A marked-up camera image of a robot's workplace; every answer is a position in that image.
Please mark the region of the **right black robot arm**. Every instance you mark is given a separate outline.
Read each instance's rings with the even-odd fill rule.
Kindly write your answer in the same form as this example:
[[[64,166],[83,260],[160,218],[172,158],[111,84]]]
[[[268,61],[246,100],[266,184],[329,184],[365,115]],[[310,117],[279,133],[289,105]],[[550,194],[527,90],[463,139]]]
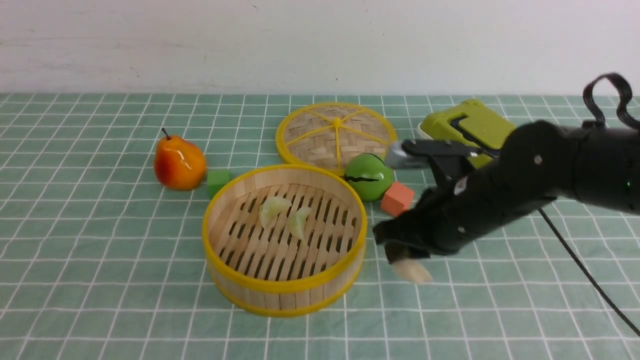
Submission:
[[[478,168],[468,157],[480,148],[459,141],[405,140],[400,150],[398,166],[456,166],[414,208],[372,230],[375,243],[405,246],[414,258],[454,255],[559,197],[639,214],[637,129],[538,120],[513,130],[500,155]]]

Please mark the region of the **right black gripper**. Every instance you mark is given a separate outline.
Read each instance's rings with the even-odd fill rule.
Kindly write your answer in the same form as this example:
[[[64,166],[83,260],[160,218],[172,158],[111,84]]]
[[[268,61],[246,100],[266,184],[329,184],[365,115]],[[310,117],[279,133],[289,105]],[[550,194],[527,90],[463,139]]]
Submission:
[[[415,207],[373,228],[388,264],[451,256],[465,246],[556,200],[544,189],[526,189],[496,172],[474,172],[447,186],[429,188]]]

